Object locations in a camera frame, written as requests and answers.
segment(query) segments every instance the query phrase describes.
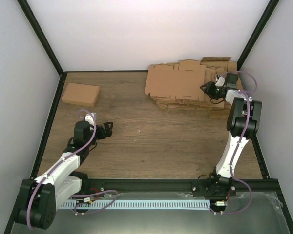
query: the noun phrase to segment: white wall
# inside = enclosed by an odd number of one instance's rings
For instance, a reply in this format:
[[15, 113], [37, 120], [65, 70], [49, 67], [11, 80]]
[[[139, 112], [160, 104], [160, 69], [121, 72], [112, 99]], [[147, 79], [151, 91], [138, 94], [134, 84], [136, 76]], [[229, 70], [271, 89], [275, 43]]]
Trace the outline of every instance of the white wall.
[[16, 0], [0, 0], [0, 233], [33, 167], [59, 76]]
[[258, 80], [253, 95], [263, 102], [258, 138], [293, 219], [293, 0], [280, 1], [242, 70]]
[[268, 0], [29, 0], [65, 71], [237, 60]]

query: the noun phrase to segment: white cable tray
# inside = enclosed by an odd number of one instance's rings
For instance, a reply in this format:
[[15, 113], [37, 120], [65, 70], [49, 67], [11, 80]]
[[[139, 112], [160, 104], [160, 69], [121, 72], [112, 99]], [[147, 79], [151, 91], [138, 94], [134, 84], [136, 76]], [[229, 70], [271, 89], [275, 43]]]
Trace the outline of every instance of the white cable tray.
[[[77, 209], [100, 209], [112, 200], [96, 200]], [[76, 200], [67, 200], [59, 209], [73, 209]], [[116, 200], [108, 210], [209, 210], [209, 200]]]

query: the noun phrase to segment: cable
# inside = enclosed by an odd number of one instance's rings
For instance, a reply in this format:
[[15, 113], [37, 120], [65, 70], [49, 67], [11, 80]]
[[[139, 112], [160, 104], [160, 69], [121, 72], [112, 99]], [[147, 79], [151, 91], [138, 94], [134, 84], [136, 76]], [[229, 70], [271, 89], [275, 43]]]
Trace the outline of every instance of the cable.
[[255, 77], [253, 75], [251, 75], [250, 73], [248, 72], [245, 72], [245, 71], [233, 71], [233, 72], [226, 72], [224, 73], [223, 75], [226, 75], [227, 73], [234, 73], [234, 72], [237, 72], [237, 73], [244, 73], [244, 74], [247, 74], [249, 77], [251, 77], [253, 80], [254, 80], [254, 83], [255, 83], [255, 89], [253, 89], [252, 91], [245, 91], [247, 94], [253, 94], [256, 92], [257, 90], [257, 87], [258, 87], [258, 84], [257, 84], [257, 81], [255, 79]]
[[[78, 112], [78, 116], [79, 118], [80, 117], [80, 114], [81, 112], [86, 112], [87, 114], [89, 114], [92, 119], [93, 119], [93, 122], [94, 122], [94, 126], [96, 126], [96, 121], [95, 121], [95, 118], [94, 116], [88, 111], [88, 110], [85, 110], [85, 109], [81, 109], [79, 112]], [[69, 159], [70, 157], [74, 156], [75, 154], [77, 154], [78, 152], [82, 151], [84, 148], [86, 148], [93, 140], [94, 136], [96, 134], [96, 128], [93, 129], [93, 134], [90, 138], [90, 140], [83, 146], [81, 147], [80, 149], [76, 150], [75, 152], [71, 153], [70, 155], [66, 156], [64, 158], [64, 160], [67, 160]], [[48, 173], [46, 173], [44, 175], [44, 178], [42, 178], [42, 180], [38, 183], [38, 185], [35, 187], [34, 191], [33, 191], [33, 194], [31, 195], [30, 199], [29, 199], [29, 202], [28, 202], [28, 207], [27, 207], [27, 214], [26, 214], [26, 222], [27, 222], [27, 226], [29, 229], [34, 229], [33, 226], [31, 226], [31, 223], [30, 223], [30, 210], [31, 210], [31, 207], [33, 205], [33, 201], [34, 201], [34, 198], [36, 196], [36, 193], [38, 191], [38, 189], [40, 188], [40, 186], [42, 185], [42, 183], [58, 168], [58, 166], [60, 166], [64, 160], [61, 160], [59, 161], [53, 168], [50, 169], [50, 171]]]
[[220, 104], [220, 103], [222, 103], [223, 101], [225, 101], [225, 100], [222, 99], [221, 101], [219, 101], [219, 102], [217, 102], [217, 103], [214, 103], [214, 102], [212, 102], [212, 99], [210, 99], [211, 104], [214, 104], [214, 105]]
[[97, 142], [94, 144], [94, 146], [89, 150], [89, 152], [91, 151], [91, 150], [94, 150], [95, 148], [97, 147]]
[[[90, 188], [89, 189], [90, 191], [95, 191], [96, 193], [98, 193], [99, 192], [99, 190], [97, 190], [96, 188]], [[99, 195], [97, 195], [94, 199], [93, 199], [93, 201], [91, 201], [91, 203], [92, 202], [94, 202], [94, 201], [96, 201], [97, 199], [98, 199], [98, 197], [99, 197]]]
[[200, 175], [200, 176], [196, 179], [196, 183], [195, 183], [195, 191], [197, 190], [197, 183], [198, 183], [199, 179], [200, 179], [202, 176], [205, 176], [206, 179], [208, 178], [207, 175]]
[[252, 200], [253, 200], [253, 193], [252, 193], [252, 190], [251, 190], [250, 186], [249, 186], [246, 182], [244, 182], [244, 181], [242, 181], [242, 180], [236, 178], [236, 177], [234, 176], [234, 174], [233, 174], [233, 171], [232, 171], [232, 163], [233, 163], [234, 157], [235, 157], [236, 152], [238, 151], [238, 149], [239, 149], [239, 147], [240, 147], [240, 143], [241, 143], [241, 141], [242, 141], [242, 138], [243, 138], [243, 136], [244, 136], [244, 134], [245, 134], [245, 132], [246, 132], [246, 130], [247, 130], [247, 128], [248, 128], [249, 121], [250, 121], [250, 115], [251, 115], [250, 101], [249, 101], [249, 96], [248, 96], [247, 92], [244, 91], [244, 90], [239, 90], [239, 92], [240, 92], [240, 93], [243, 93], [243, 94], [245, 95], [245, 98], [246, 98], [246, 104], [247, 104], [247, 116], [246, 116], [245, 127], [244, 127], [244, 129], [243, 129], [243, 131], [242, 131], [242, 133], [241, 133], [241, 136], [240, 136], [240, 138], [239, 138], [238, 144], [237, 144], [236, 148], [234, 149], [234, 152], [233, 152], [233, 155], [232, 155], [232, 158], [231, 158], [231, 161], [230, 161], [230, 174], [231, 174], [231, 176], [232, 176], [232, 179], [234, 179], [235, 181], [238, 181], [238, 182], [244, 184], [244, 185], [247, 187], [247, 189], [248, 189], [249, 192], [250, 192], [250, 200], [249, 200], [248, 204], [247, 204], [244, 208], [242, 208], [241, 210], [238, 210], [238, 211], [221, 213], [221, 212], [215, 212], [212, 208], [210, 208], [210, 211], [212, 211], [214, 214], [219, 213], [219, 214], [221, 214], [221, 215], [233, 215], [233, 214], [236, 214], [236, 213], [240, 213], [240, 212], [246, 210], [246, 209], [250, 206], [250, 204], [251, 204], [251, 202], [252, 202]]
[[95, 193], [95, 194], [88, 194], [88, 195], [73, 195], [72, 197], [90, 197], [90, 196], [98, 196], [98, 195], [101, 195], [101, 194], [107, 194], [107, 193], [115, 193], [116, 196], [115, 198], [110, 202], [108, 203], [106, 206], [102, 207], [101, 209], [98, 209], [96, 211], [91, 211], [91, 212], [85, 212], [85, 213], [80, 213], [80, 212], [77, 212], [76, 211], [76, 208], [79, 206], [79, 205], [82, 205], [82, 204], [88, 204], [87, 202], [82, 202], [82, 203], [78, 203], [76, 204], [76, 206], [74, 207], [74, 212], [75, 214], [81, 214], [81, 215], [90, 215], [90, 214], [94, 214], [94, 213], [97, 213], [97, 212], [100, 212], [102, 210], [105, 210], [107, 207], [109, 207], [110, 205], [112, 205], [117, 197], [118, 197], [118, 192], [114, 189], [111, 189], [111, 190], [105, 190], [105, 191], [102, 191], [102, 192], [99, 192], [99, 193]]

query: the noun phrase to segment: cardboard box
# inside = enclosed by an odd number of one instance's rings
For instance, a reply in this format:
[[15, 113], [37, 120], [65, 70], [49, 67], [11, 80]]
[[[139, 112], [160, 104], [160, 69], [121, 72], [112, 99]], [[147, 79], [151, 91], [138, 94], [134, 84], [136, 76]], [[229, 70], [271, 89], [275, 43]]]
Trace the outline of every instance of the cardboard box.
[[198, 69], [199, 62], [193, 60], [181, 61], [179, 70], [169, 65], [151, 65], [145, 94], [156, 99], [204, 101], [204, 92], [200, 86], [204, 84], [205, 71]]
[[69, 83], [61, 100], [69, 104], [94, 106], [98, 98], [99, 90], [99, 86]]
[[[231, 57], [204, 57], [199, 60], [181, 60], [151, 65], [146, 80], [145, 93], [161, 109], [205, 110], [211, 118], [227, 118], [231, 105], [223, 101], [213, 104], [200, 86], [215, 81], [216, 75], [236, 71]], [[241, 81], [237, 86], [242, 89]]]

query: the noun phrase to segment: wooden table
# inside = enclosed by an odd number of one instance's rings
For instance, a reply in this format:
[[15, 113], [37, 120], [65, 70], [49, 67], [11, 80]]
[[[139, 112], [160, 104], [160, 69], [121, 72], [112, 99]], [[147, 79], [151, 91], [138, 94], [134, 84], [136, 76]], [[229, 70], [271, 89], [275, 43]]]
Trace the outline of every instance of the wooden table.
[[[226, 120], [205, 111], [161, 110], [144, 94], [147, 73], [69, 73], [69, 82], [100, 86], [95, 107], [60, 101], [39, 175], [61, 156], [73, 136], [78, 111], [97, 113], [97, 123], [114, 122], [113, 136], [99, 140], [77, 171], [90, 178], [197, 178], [209, 175], [228, 139]], [[252, 143], [236, 167], [239, 178], [261, 178]]]

